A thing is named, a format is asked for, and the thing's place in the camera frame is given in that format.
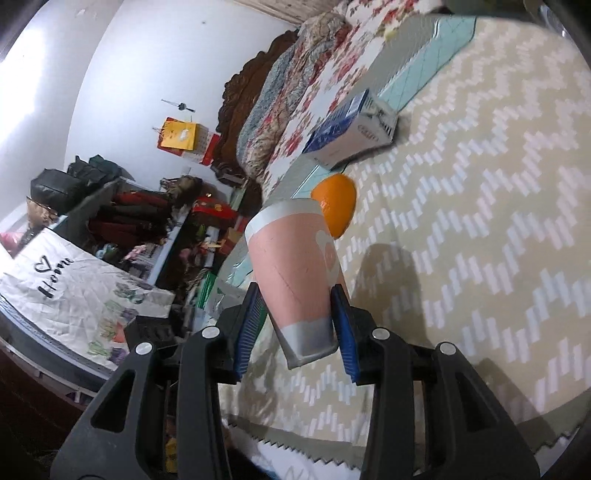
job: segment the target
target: pink paper cup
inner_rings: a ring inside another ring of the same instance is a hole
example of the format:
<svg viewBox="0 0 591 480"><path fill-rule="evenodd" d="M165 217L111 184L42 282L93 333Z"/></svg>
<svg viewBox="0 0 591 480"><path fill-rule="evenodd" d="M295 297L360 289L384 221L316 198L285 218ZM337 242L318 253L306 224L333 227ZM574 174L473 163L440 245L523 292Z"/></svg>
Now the pink paper cup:
<svg viewBox="0 0 591 480"><path fill-rule="evenodd" d="M345 288L320 204L291 199L260 211L246 227L256 281L289 369L337 349L330 289Z"/></svg>

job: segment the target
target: heart symbol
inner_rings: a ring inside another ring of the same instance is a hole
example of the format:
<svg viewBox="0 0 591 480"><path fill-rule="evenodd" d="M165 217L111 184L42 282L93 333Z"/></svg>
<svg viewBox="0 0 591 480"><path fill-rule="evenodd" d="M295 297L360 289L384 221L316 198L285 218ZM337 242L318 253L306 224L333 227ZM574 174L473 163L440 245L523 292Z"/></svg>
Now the heart symbol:
<svg viewBox="0 0 591 480"><path fill-rule="evenodd" d="M45 255L43 255L40 259L39 263L35 264L35 271L39 273L49 272L51 270L51 265L49 264L49 260Z"/></svg>

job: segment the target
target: carved wooden headboard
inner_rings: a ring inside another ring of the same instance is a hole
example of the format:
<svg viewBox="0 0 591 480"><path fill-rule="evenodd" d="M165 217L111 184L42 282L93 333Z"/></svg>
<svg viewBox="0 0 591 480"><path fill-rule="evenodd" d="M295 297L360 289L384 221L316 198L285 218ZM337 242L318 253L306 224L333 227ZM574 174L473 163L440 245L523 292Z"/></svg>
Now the carved wooden headboard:
<svg viewBox="0 0 591 480"><path fill-rule="evenodd" d="M236 162L236 142L242 126L255 105L267 75L276 59L295 43L297 33L287 31L279 35L267 52L245 63L240 73L225 84L223 105L217 115L217 131L221 138L213 151L212 170L225 184L235 183L223 178L224 174L244 178L242 168Z"/></svg>

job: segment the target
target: blanket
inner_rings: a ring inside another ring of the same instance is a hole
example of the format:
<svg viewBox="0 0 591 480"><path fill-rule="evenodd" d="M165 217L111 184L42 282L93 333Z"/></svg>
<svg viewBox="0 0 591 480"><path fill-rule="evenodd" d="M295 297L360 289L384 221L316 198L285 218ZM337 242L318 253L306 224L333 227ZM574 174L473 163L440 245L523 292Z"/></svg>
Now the blanket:
<svg viewBox="0 0 591 480"><path fill-rule="evenodd" d="M238 158L250 178L260 181L308 85L315 81L349 31L350 25L345 18L334 12L313 17L302 25L282 89L269 107L261 126L253 131L246 142L243 157Z"/></svg>
<svg viewBox="0 0 591 480"><path fill-rule="evenodd" d="M367 72L386 39L398 38L398 29L405 19L429 13L441 5L442 0L353 0L338 6L353 28L292 114L265 169L263 201L300 156L312 130L337 108Z"/></svg>
<svg viewBox="0 0 591 480"><path fill-rule="evenodd" d="M129 349L124 328L138 315L166 318L174 294L40 232L0 278L18 312L72 352L115 370Z"/></svg>
<svg viewBox="0 0 591 480"><path fill-rule="evenodd" d="M267 79L262 86L261 94L254 107L252 107L251 113L248 115L246 122L244 122L242 130L240 130L240 135L238 135L238 141L236 143L236 159L240 164L243 163L246 144L249 140L254 138L254 134L259 130L263 120L269 113L269 109L273 105L273 100L278 97L283 88L287 68L289 67L296 51L295 47L296 44L294 43L281 54L271 67L269 75L267 75Z"/></svg>

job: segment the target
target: blue and white carton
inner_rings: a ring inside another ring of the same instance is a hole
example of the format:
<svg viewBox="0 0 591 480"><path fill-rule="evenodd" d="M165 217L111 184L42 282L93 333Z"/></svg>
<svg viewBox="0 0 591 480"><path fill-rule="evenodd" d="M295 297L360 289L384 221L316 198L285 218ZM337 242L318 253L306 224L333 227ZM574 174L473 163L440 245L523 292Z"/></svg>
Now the blue and white carton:
<svg viewBox="0 0 591 480"><path fill-rule="evenodd" d="M344 103L310 135L302 157L331 169L342 161L391 144L398 114L369 89Z"/></svg>

